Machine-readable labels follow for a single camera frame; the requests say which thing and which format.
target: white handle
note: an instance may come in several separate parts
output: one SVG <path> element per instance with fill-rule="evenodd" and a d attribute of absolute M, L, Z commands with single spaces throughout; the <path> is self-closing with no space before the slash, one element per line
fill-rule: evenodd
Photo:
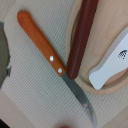
<path fill-rule="evenodd" d="M 89 72 L 89 80 L 97 90 L 113 75 L 128 67 L 128 27 L 116 38 L 101 62 Z"/>

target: paring knife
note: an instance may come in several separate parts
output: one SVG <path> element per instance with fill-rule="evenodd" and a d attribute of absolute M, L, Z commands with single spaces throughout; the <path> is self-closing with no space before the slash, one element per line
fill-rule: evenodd
<path fill-rule="evenodd" d="M 61 59 L 57 55 L 56 51 L 53 49 L 52 45 L 37 27 L 33 21 L 31 15 L 27 11 L 20 11 L 17 14 L 17 20 L 20 26 L 24 29 L 30 39 L 35 43 L 40 52 L 45 56 L 50 65 L 54 68 L 56 73 L 62 77 L 67 86 L 70 88 L 72 93 L 75 95 L 80 104 L 84 107 L 90 119 L 92 120 L 94 127 L 97 127 L 96 116 L 94 111 L 85 96 L 83 90 L 77 85 L 74 80 L 70 80 L 65 72 L 65 66 L 61 62 Z"/>
<path fill-rule="evenodd" d="M 73 44 L 66 67 L 66 73 L 70 79 L 75 79 L 78 75 L 98 1 L 99 0 L 82 1 Z"/>
<path fill-rule="evenodd" d="M 0 88 L 7 76 L 10 76 L 11 68 L 9 67 L 10 54 L 8 41 L 4 32 L 4 23 L 0 22 Z"/>

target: dark brown handle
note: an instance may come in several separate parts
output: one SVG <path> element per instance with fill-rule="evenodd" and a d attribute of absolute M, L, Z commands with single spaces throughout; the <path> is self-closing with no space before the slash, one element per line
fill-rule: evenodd
<path fill-rule="evenodd" d="M 78 75 L 98 1 L 99 0 L 82 1 L 73 44 L 66 67 L 66 73 L 70 79 L 75 79 Z"/>

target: knife handle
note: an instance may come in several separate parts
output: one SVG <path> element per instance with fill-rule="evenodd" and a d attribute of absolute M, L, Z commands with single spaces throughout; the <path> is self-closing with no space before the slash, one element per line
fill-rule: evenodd
<path fill-rule="evenodd" d="M 78 75 L 98 1 L 99 0 L 82 1 L 73 44 L 66 67 L 66 73 L 70 79 L 75 79 Z"/>
<path fill-rule="evenodd" d="M 20 11 L 17 14 L 17 20 L 23 30 L 27 33 L 30 39 L 35 43 L 40 52 L 44 55 L 50 65 L 54 68 L 59 76 L 65 73 L 65 67 L 61 62 L 61 59 L 57 55 L 56 51 L 37 27 L 33 21 L 31 15 L 27 11 Z"/>

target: metal blade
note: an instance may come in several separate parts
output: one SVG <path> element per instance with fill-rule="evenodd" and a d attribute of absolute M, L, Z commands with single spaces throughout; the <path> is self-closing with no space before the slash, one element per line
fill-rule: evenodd
<path fill-rule="evenodd" d="M 0 88 L 6 77 L 10 75 L 10 69 L 8 68 L 9 62 L 9 47 L 4 32 L 4 23 L 0 22 Z"/>
<path fill-rule="evenodd" d="M 65 83 L 67 84 L 67 86 L 70 88 L 72 93 L 75 95 L 77 100 L 80 102 L 82 107 L 87 112 L 89 118 L 91 119 L 91 121 L 94 124 L 94 127 L 97 128 L 97 120 L 96 120 L 95 113 L 93 111 L 93 108 L 92 108 L 89 100 L 85 96 L 83 90 L 80 88 L 80 86 L 74 80 L 69 79 L 66 73 L 63 74 L 62 78 L 65 81 Z"/>

